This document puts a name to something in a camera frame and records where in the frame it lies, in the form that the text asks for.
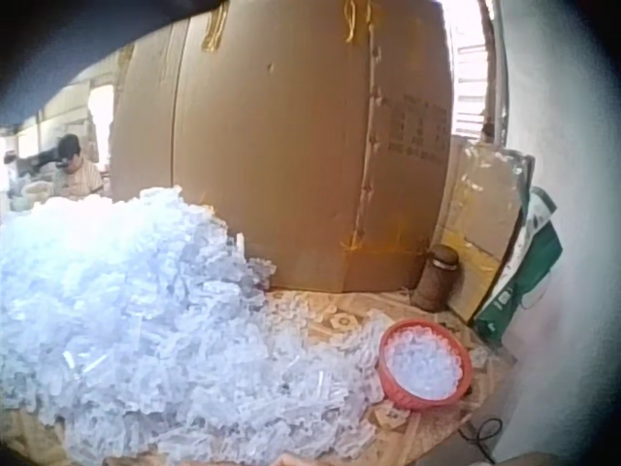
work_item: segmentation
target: black cable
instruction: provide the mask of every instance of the black cable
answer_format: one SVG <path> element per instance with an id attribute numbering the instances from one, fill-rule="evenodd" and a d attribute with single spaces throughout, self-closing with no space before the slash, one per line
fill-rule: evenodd
<path id="1" fill-rule="evenodd" d="M 483 435 L 483 431 L 485 430 L 485 427 L 492 422 L 496 423 L 496 429 L 488 434 Z M 481 454 L 485 456 L 485 459 L 490 464 L 496 464 L 496 460 L 492 457 L 492 455 L 488 451 L 487 446 L 485 445 L 485 442 L 487 442 L 488 440 L 492 440 L 494 437 L 499 435 L 502 431 L 503 431 L 503 420 L 498 417 L 490 417 L 489 419 L 484 420 L 481 423 L 481 425 L 478 426 L 478 429 L 476 429 L 476 434 L 474 435 L 474 437 L 467 436 L 466 434 L 464 434 L 464 432 L 462 432 L 462 429 L 457 430 L 457 432 L 462 437 L 462 439 L 464 439 L 469 444 L 477 447 L 478 450 L 481 452 Z"/>

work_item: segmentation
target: dark hair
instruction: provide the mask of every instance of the dark hair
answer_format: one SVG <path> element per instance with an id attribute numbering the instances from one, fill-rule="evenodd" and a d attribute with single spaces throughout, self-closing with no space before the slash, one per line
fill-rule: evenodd
<path id="1" fill-rule="evenodd" d="M 75 134 L 65 134 L 58 141 L 58 155 L 61 159 L 71 160 L 74 155 L 80 153 L 80 140 Z"/>

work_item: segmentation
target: person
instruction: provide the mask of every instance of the person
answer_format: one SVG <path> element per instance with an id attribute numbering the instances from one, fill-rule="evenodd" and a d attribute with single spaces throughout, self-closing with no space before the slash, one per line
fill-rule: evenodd
<path id="1" fill-rule="evenodd" d="M 81 154 L 78 136 L 66 134 L 60 139 L 58 157 L 62 167 L 53 175 L 52 195 L 78 200 L 104 190 L 97 166 Z"/>
<path id="2" fill-rule="evenodd" d="M 323 461 L 311 461 L 294 454 L 283 453 L 271 466 L 330 466 Z"/>

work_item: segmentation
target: red bowl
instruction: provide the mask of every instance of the red bowl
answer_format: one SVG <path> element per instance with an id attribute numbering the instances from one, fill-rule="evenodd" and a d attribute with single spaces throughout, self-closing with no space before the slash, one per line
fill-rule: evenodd
<path id="1" fill-rule="evenodd" d="M 385 357 L 386 346 L 396 334 L 402 332 L 408 327 L 427 327 L 431 329 L 436 335 L 444 337 L 453 350 L 459 355 L 462 363 L 463 375 L 457 384 L 455 393 L 450 395 L 448 398 L 444 398 L 443 400 L 426 400 L 425 398 L 419 398 L 418 396 L 412 395 L 400 386 L 397 381 L 395 381 L 395 378 L 388 370 Z M 468 351 L 463 347 L 463 345 L 459 343 L 459 341 L 449 330 L 446 330 L 441 325 L 417 318 L 409 318 L 397 322 L 383 334 L 381 341 L 379 342 L 379 362 L 377 364 L 377 372 L 379 373 L 379 379 L 381 380 L 381 386 L 384 389 L 384 393 L 390 400 L 392 400 L 395 406 L 404 410 L 414 411 L 422 411 L 436 406 L 446 406 L 456 403 L 462 396 L 464 396 L 473 381 L 473 364 L 470 361 Z"/>

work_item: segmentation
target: white wall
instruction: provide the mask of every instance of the white wall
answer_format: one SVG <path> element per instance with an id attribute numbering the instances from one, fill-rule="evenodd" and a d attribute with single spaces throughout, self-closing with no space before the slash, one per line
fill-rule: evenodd
<path id="1" fill-rule="evenodd" d="M 535 184 L 559 206 L 564 246 L 547 292 L 507 335 L 522 346 L 514 413 L 498 459 L 576 457 L 621 363 L 619 95 L 603 57 L 555 0 L 504 0 L 507 145 L 537 157 Z"/>

